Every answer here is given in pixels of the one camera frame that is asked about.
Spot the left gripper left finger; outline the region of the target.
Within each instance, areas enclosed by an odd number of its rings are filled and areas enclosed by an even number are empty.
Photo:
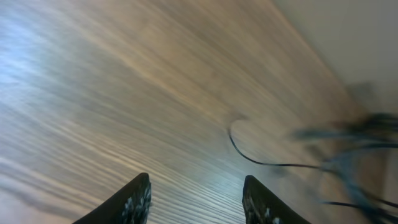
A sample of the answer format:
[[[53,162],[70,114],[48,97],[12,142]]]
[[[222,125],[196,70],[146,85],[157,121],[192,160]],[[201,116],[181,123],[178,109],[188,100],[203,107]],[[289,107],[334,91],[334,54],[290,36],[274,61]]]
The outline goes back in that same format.
[[[151,206],[148,173],[140,173],[96,209],[73,224],[146,224]]]

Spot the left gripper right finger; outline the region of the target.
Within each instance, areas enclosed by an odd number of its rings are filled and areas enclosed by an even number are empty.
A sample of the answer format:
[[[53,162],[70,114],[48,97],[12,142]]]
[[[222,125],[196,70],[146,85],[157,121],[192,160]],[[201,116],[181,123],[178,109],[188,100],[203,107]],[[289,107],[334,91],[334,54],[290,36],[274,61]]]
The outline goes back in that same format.
[[[246,224],[310,224],[253,175],[245,177],[242,204]]]

